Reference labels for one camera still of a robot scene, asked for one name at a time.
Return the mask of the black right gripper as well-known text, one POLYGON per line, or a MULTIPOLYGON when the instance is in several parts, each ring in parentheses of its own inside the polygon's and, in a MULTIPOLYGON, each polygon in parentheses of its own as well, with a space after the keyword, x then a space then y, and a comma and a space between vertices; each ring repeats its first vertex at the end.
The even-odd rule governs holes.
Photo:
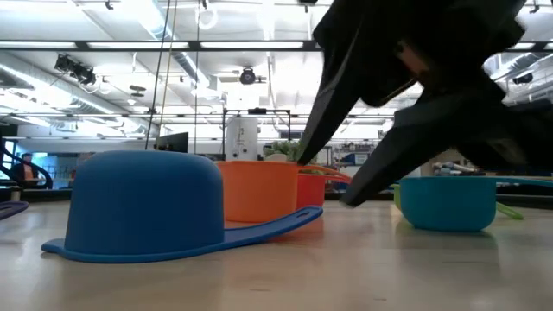
MULTIPOLYGON (((524 34, 526 0, 333 0, 315 27, 319 89, 300 141, 307 165, 358 100, 382 106, 415 83, 464 81, 524 34)), ((553 102, 507 106, 476 91, 426 98, 400 111, 341 201, 358 206, 449 149, 477 168, 553 172, 553 102)))

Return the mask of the green measuring cup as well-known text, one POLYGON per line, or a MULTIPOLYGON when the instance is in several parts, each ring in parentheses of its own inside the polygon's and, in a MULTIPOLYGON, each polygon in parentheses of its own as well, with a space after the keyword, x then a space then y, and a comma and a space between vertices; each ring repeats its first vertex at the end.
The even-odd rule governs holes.
MULTIPOLYGON (((399 184, 392 184, 391 188, 393 189, 393 200, 396 208, 398 210, 401 209, 401 192, 400 192, 400 185, 399 184)), ((496 203, 496 209, 498 212, 503 213, 504 215, 508 216, 511 219, 515 220, 523 220, 524 216, 510 208, 509 206, 499 203, 496 203)))

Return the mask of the red measuring cup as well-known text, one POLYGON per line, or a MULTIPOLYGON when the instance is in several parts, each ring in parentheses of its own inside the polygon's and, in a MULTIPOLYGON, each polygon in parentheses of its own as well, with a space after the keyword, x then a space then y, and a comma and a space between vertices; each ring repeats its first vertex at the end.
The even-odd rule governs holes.
POLYGON ((349 183, 351 178, 347 175, 298 175, 296 208, 301 209, 305 206, 323 206, 325 201, 325 186, 327 181, 339 181, 349 183))

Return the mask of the light blue measuring cup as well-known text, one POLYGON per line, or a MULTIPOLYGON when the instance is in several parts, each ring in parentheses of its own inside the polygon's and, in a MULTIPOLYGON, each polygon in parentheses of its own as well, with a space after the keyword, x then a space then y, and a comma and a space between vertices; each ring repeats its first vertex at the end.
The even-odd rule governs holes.
POLYGON ((479 232, 495 219, 499 183, 553 188, 553 181, 518 177, 430 176, 399 182, 400 210, 418 229, 479 232))

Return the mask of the orange measuring cup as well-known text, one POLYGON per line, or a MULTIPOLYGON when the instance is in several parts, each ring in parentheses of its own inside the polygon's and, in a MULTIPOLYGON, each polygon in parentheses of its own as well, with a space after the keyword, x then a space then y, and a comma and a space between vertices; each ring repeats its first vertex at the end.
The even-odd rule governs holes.
POLYGON ((331 168, 293 162, 218 162, 224 188, 225 220, 262 223, 296 210, 298 175, 344 174, 331 168))

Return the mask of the dark blue measuring cup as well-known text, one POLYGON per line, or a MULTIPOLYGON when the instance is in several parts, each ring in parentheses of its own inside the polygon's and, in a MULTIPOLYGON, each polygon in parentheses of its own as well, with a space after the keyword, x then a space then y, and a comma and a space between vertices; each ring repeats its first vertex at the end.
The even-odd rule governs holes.
POLYGON ((64 238, 42 250, 87 263, 147 263, 194 257, 264 241, 319 218, 319 206, 225 227, 223 177, 201 155, 107 151, 79 165, 64 238))

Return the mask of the blue box white label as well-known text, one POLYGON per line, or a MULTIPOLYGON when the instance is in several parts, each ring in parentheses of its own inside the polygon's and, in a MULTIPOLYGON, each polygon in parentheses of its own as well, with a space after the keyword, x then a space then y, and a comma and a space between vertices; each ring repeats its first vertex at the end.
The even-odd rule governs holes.
POLYGON ((361 166, 368 158, 367 153, 349 153, 341 158, 341 162, 347 166, 361 166))

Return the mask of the pale rolled tube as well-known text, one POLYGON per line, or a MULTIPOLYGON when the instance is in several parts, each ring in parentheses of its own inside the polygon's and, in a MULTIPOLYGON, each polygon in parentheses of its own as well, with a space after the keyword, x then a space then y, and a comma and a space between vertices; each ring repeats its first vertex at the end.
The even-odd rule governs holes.
POLYGON ((456 164, 456 163, 453 163, 453 162, 434 162, 433 167, 434 168, 449 168, 449 169, 453 169, 453 170, 457 170, 457 171, 461 171, 461 172, 475 172, 476 171, 475 168, 462 166, 460 164, 456 164))

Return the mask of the green plant in patterned pot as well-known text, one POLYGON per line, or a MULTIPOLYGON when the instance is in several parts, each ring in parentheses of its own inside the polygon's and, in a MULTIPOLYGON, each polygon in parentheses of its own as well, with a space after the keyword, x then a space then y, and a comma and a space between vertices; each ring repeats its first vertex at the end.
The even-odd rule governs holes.
POLYGON ((267 143, 263 147, 264 158, 271 154, 279 153, 288 156, 287 162, 297 162, 300 157, 301 144, 297 141, 275 141, 267 143))

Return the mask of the white cylindrical tank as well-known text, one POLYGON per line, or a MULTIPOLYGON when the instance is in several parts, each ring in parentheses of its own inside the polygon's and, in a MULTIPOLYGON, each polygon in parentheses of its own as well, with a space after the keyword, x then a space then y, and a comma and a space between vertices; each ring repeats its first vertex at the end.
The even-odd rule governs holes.
POLYGON ((227 161, 256 161, 258 156, 258 123, 253 117, 234 117, 226 125, 227 161))

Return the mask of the black computer monitor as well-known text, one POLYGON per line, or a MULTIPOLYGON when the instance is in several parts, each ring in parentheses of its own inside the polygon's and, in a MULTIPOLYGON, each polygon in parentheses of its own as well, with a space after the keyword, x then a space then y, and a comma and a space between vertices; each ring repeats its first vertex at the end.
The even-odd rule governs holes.
POLYGON ((188 152, 188 133, 182 132, 172 135, 160 136, 154 144, 156 150, 174 151, 180 153, 188 152))

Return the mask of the person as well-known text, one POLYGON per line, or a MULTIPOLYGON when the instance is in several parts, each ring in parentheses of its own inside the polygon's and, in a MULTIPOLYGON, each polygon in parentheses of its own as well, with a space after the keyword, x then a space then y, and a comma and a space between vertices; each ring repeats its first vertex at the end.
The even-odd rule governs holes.
POLYGON ((15 164, 11 172, 19 179, 24 180, 27 186, 33 187, 38 184, 38 169, 31 165, 33 155, 30 153, 22 154, 22 162, 15 164))

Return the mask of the black metal frame stand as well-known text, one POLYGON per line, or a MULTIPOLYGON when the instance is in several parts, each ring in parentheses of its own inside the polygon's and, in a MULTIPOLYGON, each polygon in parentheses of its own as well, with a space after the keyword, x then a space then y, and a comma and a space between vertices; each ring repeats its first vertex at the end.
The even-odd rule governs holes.
POLYGON ((288 126, 288 140, 291 140, 291 111, 290 110, 272 110, 272 109, 266 109, 266 108, 251 108, 246 110, 240 110, 240 109, 223 109, 222 112, 222 121, 221 121, 221 130, 222 130, 222 139, 221 139, 221 150, 222 150, 222 156, 224 157, 224 160, 226 161, 226 154, 225 154, 225 145, 226 145, 226 125, 230 122, 230 120, 234 117, 253 117, 257 119, 258 123, 258 156, 260 157, 259 152, 259 118, 261 117, 267 117, 271 115, 273 118, 283 118, 283 115, 286 116, 286 125, 288 126))

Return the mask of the black ceiling light rail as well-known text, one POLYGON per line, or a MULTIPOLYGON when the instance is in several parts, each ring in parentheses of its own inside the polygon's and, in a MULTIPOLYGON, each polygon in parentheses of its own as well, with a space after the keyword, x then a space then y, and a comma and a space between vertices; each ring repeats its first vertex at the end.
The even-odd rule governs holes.
POLYGON ((59 52, 318 52, 314 41, 0 41, 0 50, 59 52))

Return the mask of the silver ventilation duct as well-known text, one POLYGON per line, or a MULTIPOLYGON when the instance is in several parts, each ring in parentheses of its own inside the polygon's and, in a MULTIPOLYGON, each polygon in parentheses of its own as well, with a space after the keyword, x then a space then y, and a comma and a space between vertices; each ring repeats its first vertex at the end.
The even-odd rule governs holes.
MULTIPOLYGON (((167 11, 164 15, 157 0, 122 0, 122 2, 153 39, 166 43, 178 40, 173 26, 169 24, 174 22, 175 18, 169 17, 167 11)), ((219 81, 204 74, 189 53, 172 50, 169 54, 189 76, 193 86, 206 92, 219 92, 217 89, 219 81)))

